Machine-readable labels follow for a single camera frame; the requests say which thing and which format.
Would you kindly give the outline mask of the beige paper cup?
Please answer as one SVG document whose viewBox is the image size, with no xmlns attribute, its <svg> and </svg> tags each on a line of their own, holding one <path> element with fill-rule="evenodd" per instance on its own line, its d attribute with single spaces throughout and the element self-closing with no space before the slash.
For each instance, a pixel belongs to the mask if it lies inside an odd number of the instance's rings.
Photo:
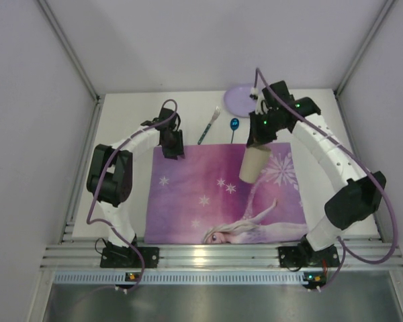
<svg viewBox="0 0 403 322">
<path fill-rule="evenodd" d="M 239 179 L 245 183 L 254 184 L 264 169 L 271 155 L 271 148 L 267 146 L 247 147 L 244 151 Z"/>
</svg>

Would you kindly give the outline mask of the purple printed placemat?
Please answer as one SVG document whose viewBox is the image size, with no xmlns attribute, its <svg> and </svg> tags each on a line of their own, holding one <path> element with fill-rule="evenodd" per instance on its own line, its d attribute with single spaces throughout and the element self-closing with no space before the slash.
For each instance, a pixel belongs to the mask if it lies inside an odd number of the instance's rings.
<svg viewBox="0 0 403 322">
<path fill-rule="evenodd" d="M 239 178 L 243 144 L 186 146 L 179 160 L 155 148 L 145 242 L 270 244 L 306 235 L 292 147 L 268 147 L 268 161 L 254 183 Z"/>
</svg>

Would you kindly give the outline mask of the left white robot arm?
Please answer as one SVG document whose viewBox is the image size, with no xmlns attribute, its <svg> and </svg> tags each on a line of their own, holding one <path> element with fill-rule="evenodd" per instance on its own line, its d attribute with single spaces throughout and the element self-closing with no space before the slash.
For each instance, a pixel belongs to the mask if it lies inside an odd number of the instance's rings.
<svg viewBox="0 0 403 322">
<path fill-rule="evenodd" d="M 134 186 L 134 161 L 159 147 L 166 159 L 184 158 L 183 131 L 177 109 L 161 107 L 159 115 L 143 121 L 137 130 L 120 141 L 94 148 L 86 188 L 92 202 L 86 223 L 103 223 L 109 228 L 107 241 L 129 248 L 136 233 L 128 207 Z"/>
</svg>

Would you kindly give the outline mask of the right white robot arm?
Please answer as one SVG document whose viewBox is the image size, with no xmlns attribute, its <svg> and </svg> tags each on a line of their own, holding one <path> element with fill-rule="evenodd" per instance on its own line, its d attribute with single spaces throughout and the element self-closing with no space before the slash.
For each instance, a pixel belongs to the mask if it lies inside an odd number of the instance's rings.
<svg viewBox="0 0 403 322">
<path fill-rule="evenodd" d="M 365 171 L 330 131 L 320 108 L 309 97 L 295 100 L 283 81 L 259 91 L 249 90 L 255 108 L 249 113 L 250 130 L 239 178 L 254 183 L 267 163 L 267 145 L 288 130 L 316 159 L 327 175 L 334 195 L 324 205 L 322 219 L 300 242 L 307 256 L 331 247 L 354 223 L 379 208 L 386 178 Z"/>
</svg>

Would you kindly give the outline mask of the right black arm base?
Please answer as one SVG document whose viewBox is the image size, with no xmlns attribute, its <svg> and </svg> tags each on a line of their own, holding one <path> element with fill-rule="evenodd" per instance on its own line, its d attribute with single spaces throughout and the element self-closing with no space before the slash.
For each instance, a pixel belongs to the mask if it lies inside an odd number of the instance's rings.
<svg viewBox="0 0 403 322">
<path fill-rule="evenodd" d="M 302 268 L 336 268 L 339 266 L 337 248 L 330 246 L 324 250 L 312 251 L 300 246 L 278 247 L 279 265 L 292 271 Z"/>
</svg>

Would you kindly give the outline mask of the blue metallic spoon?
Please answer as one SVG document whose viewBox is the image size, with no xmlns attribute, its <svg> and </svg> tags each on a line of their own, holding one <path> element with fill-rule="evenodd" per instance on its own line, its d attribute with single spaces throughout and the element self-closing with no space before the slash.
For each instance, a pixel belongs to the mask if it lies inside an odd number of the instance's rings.
<svg viewBox="0 0 403 322">
<path fill-rule="evenodd" d="M 230 139 L 231 144 L 234 141 L 234 134 L 235 134 L 235 131 L 239 128 L 239 125 L 240 125 L 240 121 L 238 118 L 232 118 L 230 120 L 230 128 L 232 130 L 232 135 L 231 135 L 231 139 Z"/>
</svg>

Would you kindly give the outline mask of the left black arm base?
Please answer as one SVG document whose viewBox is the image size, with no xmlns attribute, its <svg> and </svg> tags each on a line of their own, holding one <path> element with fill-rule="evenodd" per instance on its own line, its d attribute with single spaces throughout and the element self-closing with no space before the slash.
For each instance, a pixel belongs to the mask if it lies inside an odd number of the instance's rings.
<svg viewBox="0 0 403 322">
<path fill-rule="evenodd" d="M 156 247 L 137 247 L 145 268 L 156 268 L 159 262 L 159 248 Z M 141 268 L 142 260 L 140 256 L 132 249 L 117 247 L 111 245 L 102 251 L 101 268 Z"/>
</svg>

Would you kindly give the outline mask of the fork with teal handle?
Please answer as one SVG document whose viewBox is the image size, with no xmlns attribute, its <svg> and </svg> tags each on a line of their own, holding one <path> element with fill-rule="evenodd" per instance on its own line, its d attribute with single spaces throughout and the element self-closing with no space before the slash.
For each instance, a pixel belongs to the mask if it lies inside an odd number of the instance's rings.
<svg viewBox="0 0 403 322">
<path fill-rule="evenodd" d="M 200 136 L 200 138 L 197 141 L 198 145 L 201 145 L 205 136 L 207 135 L 207 133 L 209 132 L 211 126 L 213 125 L 213 123 L 218 119 L 219 115 L 221 112 L 221 107 L 220 106 L 216 106 L 214 113 L 210 119 L 210 122 L 207 124 L 206 128 L 204 129 L 202 135 Z"/>
</svg>

